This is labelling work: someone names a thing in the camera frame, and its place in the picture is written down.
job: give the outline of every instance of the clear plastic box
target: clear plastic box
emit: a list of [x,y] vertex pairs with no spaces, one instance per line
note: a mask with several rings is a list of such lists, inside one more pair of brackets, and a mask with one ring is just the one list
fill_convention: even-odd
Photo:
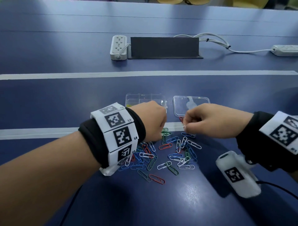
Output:
[[132,94],[128,93],[126,94],[125,98],[125,107],[127,105],[137,105],[144,102],[149,102],[154,100],[156,103],[158,103],[160,106],[163,106],[165,109],[167,109],[167,102],[165,100],[164,95],[161,94]]
[[174,114],[176,116],[185,116],[186,112],[189,109],[195,108],[196,106],[203,103],[210,103],[209,98],[191,97],[191,96],[174,96],[173,97]]

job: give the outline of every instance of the blue table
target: blue table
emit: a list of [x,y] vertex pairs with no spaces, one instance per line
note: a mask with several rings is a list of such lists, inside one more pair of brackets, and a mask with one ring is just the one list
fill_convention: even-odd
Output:
[[[37,0],[4,1],[0,6],[0,21],[4,21],[0,24],[1,74],[298,70],[296,58],[266,52],[231,54],[213,43],[200,43],[203,60],[115,62],[109,57],[111,39],[116,34],[171,37],[212,32],[223,35],[234,50],[243,51],[298,44],[294,11]],[[179,121],[171,102],[175,95],[206,96],[212,103],[250,112],[281,110],[298,115],[295,74],[184,74],[0,80],[0,130],[78,127],[91,111],[116,101],[124,104],[127,93],[165,95],[168,122]],[[0,164],[52,140],[0,140]],[[174,176],[169,170],[153,169],[166,180],[163,186],[147,183],[133,170],[109,178],[96,173],[83,185],[65,225],[298,225],[298,202],[288,194],[264,185],[260,196],[242,199],[229,187],[215,160],[228,150],[239,153],[234,139],[197,136],[196,141],[202,150],[196,151],[195,170],[181,170]],[[157,164],[172,152],[158,151]],[[253,172],[259,179],[297,195],[298,185],[285,172],[270,173],[260,166]],[[68,204],[48,225],[60,222]]]

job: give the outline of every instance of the white cable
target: white cable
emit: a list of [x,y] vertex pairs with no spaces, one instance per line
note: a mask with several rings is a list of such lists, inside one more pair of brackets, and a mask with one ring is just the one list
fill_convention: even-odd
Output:
[[235,50],[232,50],[230,49],[230,45],[229,43],[222,37],[218,36],[218,35],[215,35],[215,34],[212,34],[212,33],[200,33],[200,34],[197,34],[195,36],[191,36],[191,35],[175,35],[175,37],[178,37],[178,36],[186,36],[186,37],[190,37],[190,38],[199,38],[199,37],[202,37],[202,36],[215,36],[219,39],[221,39],[223,42],[219,41],[219,40],[216,40],[216,39],[211,39],[211,38],[200,38],[199,41],[210,41],[210,42],[214,42],[218,45],[221,45],[223,47],[225,47],[226,49],[230,50],[231,52],[235,52],[235,53],[253,53],[253,52],[263,52],[263,51],[271,51],[270,49],[262,49],[262,50],[255,50],[255,51],[235,51]]
[[123,49],[120,51],[120,53],[119,53],[117,59],[120,59],[120,55],[126,50],[126,48],[127,48],[129,45],[130,45],[130,43],[127,43],[127,44],[123,47]]

